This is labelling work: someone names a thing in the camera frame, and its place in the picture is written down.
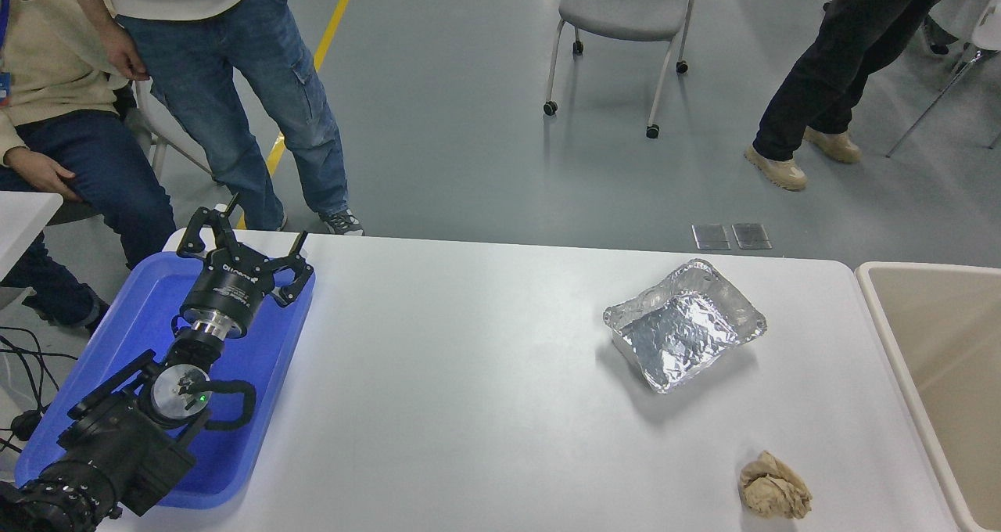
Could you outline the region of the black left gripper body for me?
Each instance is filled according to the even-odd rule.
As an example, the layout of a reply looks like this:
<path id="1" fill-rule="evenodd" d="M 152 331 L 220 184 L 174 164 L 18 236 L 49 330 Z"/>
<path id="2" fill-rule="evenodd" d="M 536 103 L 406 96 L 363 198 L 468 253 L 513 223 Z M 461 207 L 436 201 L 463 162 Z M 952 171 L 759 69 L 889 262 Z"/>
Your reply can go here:
<path id="1" fill-rule="evenodd" d="M 264 274 L 267 257 L 261 253 L 208 253 L 203 271 L 181 305 L 190 325 L 228 318 L 228 337 L 244 337 L 260 311 L 265 293 L 273 290 L 273 276 Z"/>

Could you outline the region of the person's hand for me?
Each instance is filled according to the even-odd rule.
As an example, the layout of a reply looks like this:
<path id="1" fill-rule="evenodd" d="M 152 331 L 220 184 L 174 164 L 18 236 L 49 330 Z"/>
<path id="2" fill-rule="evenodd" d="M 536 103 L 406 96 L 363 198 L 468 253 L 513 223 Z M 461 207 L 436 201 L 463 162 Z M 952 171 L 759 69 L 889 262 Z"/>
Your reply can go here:
<path id="1" fill-rule="evenodd" d="M 24 146 L 17 146 L 6 151 L 2 162 L 33 189 L 59 194 L 65 201 L 71 203 L 81 203 L 82 198 L 69 185 L 69 182 L 75 179 L 75 173 L 68 171 L 51 157 Z"/>
<path id="2" fill-rule="evenodd" d="M 118 74 L 132 81 L 150 79 L 135 41 L 122 26 L 114 21 L 106 21 L 98 25 L 97 29 L 107 59 Z"/>

